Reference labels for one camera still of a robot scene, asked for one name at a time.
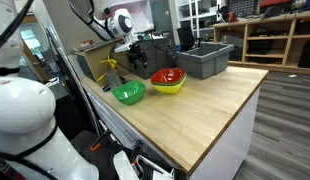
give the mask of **cable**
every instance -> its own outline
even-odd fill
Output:
[[[129,72],[131,72],[131,73],[134,73],[135,74],[135,72],[134,71],[132,71],[132,70],[130,70],[129,68],[127,68],[127,67],[125,67],[124,65],[122,65],[121,63],[119,63],[118,61],[117,61],[117,64],[118,65],[120,65],[120,66],[122,66],[124,69],[126,69],[127,71],[129,71]]]
[[[25,156],[28,156],[31,153],[37,151],[39,148],[43,147],[47,142],[49,142],[54,137],[57,129],[58,129],[57,123],[55,123],[53,131],[42,142],[40,142],[36,146],[34,146],[34,147],[32,147],[26,151],[23,151],[17,155],[12,155],[12,154],[8,154],[8,153],[0,152],[0,158],[8,160],[8,161],[15,161],[21,165],[24,165],[24,166],[26,166],[26,167],[34,170],[34,171],[41,173],[42,175],[48,177],[51,180],[57,180],[57,178],[55,178],[53,175],[49,174],[47,171],[43,170],[42,168],[38,167],[36,164],[34,164],[34,163],[32,163],[26,159],[23,159]]]
[[[14,34],[16,29],[22,23],[24,17],[28,13],[34,0],[28,0],[21,12],[15,17],[15,19],[9,24],[5,31],[0,35],[0,48],[8,41],[8,39]]]
[[[15,161],[19,164],[22,164],[34,171],[41,173],[42,175],[48,177],[50,180],[57,180],[53,175],[49,174],[48,172],[44,171],[42,168],[38,167],[37,165],[33,164],[32,162],[25,160],[25,159],[16,159],[14,155],[7,154],[7,153],[0,153],[0,158],[6,159],[8,161]]]

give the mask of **shelving unit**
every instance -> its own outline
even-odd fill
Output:
[[[221,4],[221,0],[174,0],[174,4],[178,21],[177,28],[185,25],[190,26],[194,36],[201,37],[203,31],[212,31],[212,29],[206,25],[200,26],[200,22],[205,22],[210,18],[217,19],[217,5]]]
[[[293,39],[307,39],[310,38],[310,34],[305,34],[305,35],[294,35]]]
[[[247,40],[271,40],[271,39],[288,39],[288,36],[266,36],[266,37],[248,37]]]
[[[289,14],[268,19],[251,19],[236,23],[214,25],[214,41],[220,42],[223,34],[237,32],[244,34],[241,61],[229,61],[230,66],[268,69],[273,71],[310,74],[310,68],[298,67],[305,42],[310,34],[298,35],[296,24],[300,19],[310,18],[310,12]],[[259,37],[251,34],[257,28],[280,31],[283,35]],[[266,54],[249,53],[251,41],[271,40],[272,49]]]

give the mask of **gray plastic bin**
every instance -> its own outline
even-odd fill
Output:
[[[208,78],[225,70],[229,52],[234,45],[201,43],[201,46],[187,52],[178,53],[177,66],[186,69],[187,74],[200,79]]]

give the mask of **wall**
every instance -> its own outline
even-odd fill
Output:
[[[17,13],[21,12],[27,0],[14,0]]]
[[[169,0],[149,0],[156,30],[173,31]]]
[[[31,9],[32,9],[36,19],[38,20],[38,23],[41,25],[41,27],[47,28],[47,29],[49,29],[50,32],[53,33],[53,35],[54,35],[53,38],[54,38],[55,42],[57,43],[56,48],[63,47],[62,43],[60,41],[60,38],[57,35],[57,32],[55,30],[54,24],[53,24],[48,12],[47,12],[47,9],[45,7],[44,2],[42,0],[35,0],[33,2]]]
[[[177,20],[177,12],[176,12],[176,4],[175,0],[169,0],[169,9],[170,9],[170,14],[171,14],[171,22],[172,22],[172,27],[173,27],[173,32],[174,32],[174,37],[175,37],[175,44],[179,44],[179,38],[176,29],[178,28],[178,20]]]
[[[43,2],[67,55],[72,54],[72,50],[78,48],[81,41],[90,39],[95,42],[101,41],[74,14],[68,0],[43,0]]]

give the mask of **drawer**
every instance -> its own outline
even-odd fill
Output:
[[[130,124],[128,124],[120,115],[118,115],[111,107],[109,107],[99,96],[84,86],[85,90],[92,97],[92,102],[98,111],[98,115],[105,122],[107,127],[112,131],[116,138],[123,146],[133,149],[137,140],[141,140],[144,152],[159,161],[166,162],[170,166],[178,169],[162,152],[160,152],[152,143],[137,132]]]

